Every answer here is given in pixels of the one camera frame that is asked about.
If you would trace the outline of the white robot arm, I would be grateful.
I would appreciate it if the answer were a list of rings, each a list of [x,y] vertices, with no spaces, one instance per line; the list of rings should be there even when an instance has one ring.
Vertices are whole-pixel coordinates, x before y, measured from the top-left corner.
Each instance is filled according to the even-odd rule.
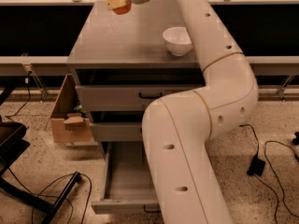
[[[107,0],[125,14],[149,0]],[[176,0],[206,85],[153,101],[142,136],[164,224],[234,224],[205,143],[242,124],[258,101],[256,78],[207,0]]]

